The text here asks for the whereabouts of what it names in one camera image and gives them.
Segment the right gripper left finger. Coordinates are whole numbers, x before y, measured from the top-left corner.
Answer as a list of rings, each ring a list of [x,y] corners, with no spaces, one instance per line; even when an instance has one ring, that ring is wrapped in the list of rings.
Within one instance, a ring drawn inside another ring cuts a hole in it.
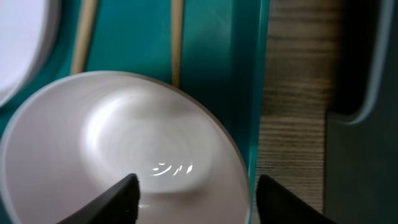
[[[135,224],[141,197],[136,174],[129,174],[59,224]]]

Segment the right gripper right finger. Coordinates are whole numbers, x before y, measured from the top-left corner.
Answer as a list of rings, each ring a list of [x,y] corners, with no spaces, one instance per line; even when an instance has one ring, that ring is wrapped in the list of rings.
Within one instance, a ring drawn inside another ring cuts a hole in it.
[[[261,224],[335,224],[268,175],[261,175],[256,190]]]

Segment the medium white bowl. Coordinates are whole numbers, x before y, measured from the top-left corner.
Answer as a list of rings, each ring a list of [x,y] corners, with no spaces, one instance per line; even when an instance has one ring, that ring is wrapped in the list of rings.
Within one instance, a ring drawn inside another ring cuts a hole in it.
[[[57,80],[1,138],[1,198],[13,223],[57,223],[129,174],[139,223],[247,223],[244,161],[224,126],[153,78],[97,71]]]

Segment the wooden chopstick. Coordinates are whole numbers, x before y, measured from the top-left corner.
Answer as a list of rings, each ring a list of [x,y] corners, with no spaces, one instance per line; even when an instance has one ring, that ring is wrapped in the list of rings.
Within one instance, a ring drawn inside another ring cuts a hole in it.
[[[82,0],[81,2],[70,68],[71,75],[81,73],[85,69],[97,7],[98,0]]]
[[[184,0],[171,0],[172,85],[180,88]]]

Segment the large white plate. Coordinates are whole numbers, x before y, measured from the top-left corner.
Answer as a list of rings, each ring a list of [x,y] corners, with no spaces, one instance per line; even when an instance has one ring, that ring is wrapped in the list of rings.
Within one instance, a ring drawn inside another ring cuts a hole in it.
[[[36,78],[55,42],[60,0],[1,0],[1,106]]]

